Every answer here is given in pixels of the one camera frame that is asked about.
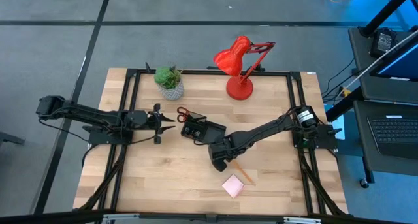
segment gray carpet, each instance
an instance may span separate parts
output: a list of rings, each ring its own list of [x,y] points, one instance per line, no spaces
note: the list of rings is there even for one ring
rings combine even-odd
[[[273,20],[367,22],[388,0],[110,0],[105,20]],[[0,20],[96,20],[102,0],[0,0]],[[401,14],[413,14],[402,5]],[[388,21],[396,22],[392,15]],[[409,26],[416,20],[405,19]],[[39,125],[35,110],[45,95],[69,98],[93,27],[0,26],[0,131],[27,139],[24,146],[0,148],[0,216],[28,214],[56,137]],[[176,64],[203,69],[238,35],[255,42],[275,41],[263,61],[275,71],[315,71],[321,89],[353,57],[345,27],[125,26],[102,27],[80,103],[97,107],[110,67],[143,68]],[[256,56],[246,56],[251,65]],[[349,68],[331,84],[349,75]],[[87,137],[79,123],[71,131]],[[68,211],[80,177],[86,143],[69,136],[46,212]],[[376,173],[376,184],[359,187],[359,157],[340,156],[340,175],[350,213],[359,217],[416,222],[414,187],[418,178]],[[166,221],[146,220],[143,223]]]

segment wooden tabletop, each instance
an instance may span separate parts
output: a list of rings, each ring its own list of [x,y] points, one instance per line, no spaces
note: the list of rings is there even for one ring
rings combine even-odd
[[[109,69],[99,108],[117,110],[126,69]],[[326,121],[319,84],[314,72],[303,72],[302,84],[306,103]],[[284,114],[289,108],[285,77],[251,76],[252,96],[245,101],[230,98],[225,85],[229,76],[183,75],[184,96],[177,101],[164,100],[152,74],[140,77],[135,109],[151,110],[161,103],[161,112],[176,119],[176,109],[184,106],[204,114],[208,120],[227,126],[227,134],[250,130]],[[298,99],[296,83],[293,83]],[[255,182],[250,182],[232,165],[218,172],[211,164],[207,146],[196,146],[180,135],[182,124],[161,135],[162,143],[152,140],[128,147],[117,210],[126,212],[172,212],[217,214],[306,215],[306,206],[297,151],[291,132],[282,132],[257,142],[237,158],[239,165]],[[133,140],[153,135],[153,131],[136,131]],[[109,145],[100,145],[86,157],[74,207],[83,205],[103,180]],[[335,158],[327,150],[316,150],[321,183],[331,198],[347,211]],[[244,190],[235,199],[222,184],[235,174]],[[113,184],[108,190],[110,206]],[[315,189],[310,184],[314,210],[318,211]]]

